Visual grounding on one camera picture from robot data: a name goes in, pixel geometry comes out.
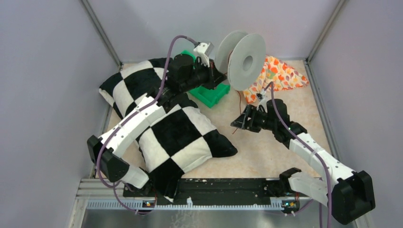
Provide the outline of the grey filament spool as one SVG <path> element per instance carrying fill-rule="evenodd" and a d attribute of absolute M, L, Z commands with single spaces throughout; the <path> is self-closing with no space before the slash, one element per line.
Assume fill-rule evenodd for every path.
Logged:
<path fill-rule="evenodd" d="M 226 74 L 228 84 L 238 91 L 249 88 L 263 69 L 266 43 L 257 33 L 233 31 L 220 43 L 215 55 L 217 70 Z"/>

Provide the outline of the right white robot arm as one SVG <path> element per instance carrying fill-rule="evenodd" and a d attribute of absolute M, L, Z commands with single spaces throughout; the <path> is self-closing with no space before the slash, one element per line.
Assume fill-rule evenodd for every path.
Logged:
<path fill-rule="evenodd" d="M 290 120 L 283 100 L 268 101 L 266 108 L 249 104 L 230 125 L 254 133 L 271 131 L 279 143 L 320 175 L 319 180 L 298 168 L 282 172 L 278 188 L 283 195 L 307 195 L 326 206 L 343 225 L 375 209 L 372 177 L 365 171 L 354 171 L 328 153 L 301 124 Z"/>

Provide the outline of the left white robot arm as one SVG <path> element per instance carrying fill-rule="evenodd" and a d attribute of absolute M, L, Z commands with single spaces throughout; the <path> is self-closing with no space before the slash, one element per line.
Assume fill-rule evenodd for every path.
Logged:
<path fill-rule="evenodd" d="M 216 87 L 225 79 L 212 60 L 207 65 L 189 55 L 150 59 L 106 80 L 100 88 L 121 121 L 101 136 L 91 136 L 88 150 L 101 182 L 133 186 L 140 196 L 154 188 L 174 194 L 178 180 L 210 158 L 237 151 L 187 91 Z"/>

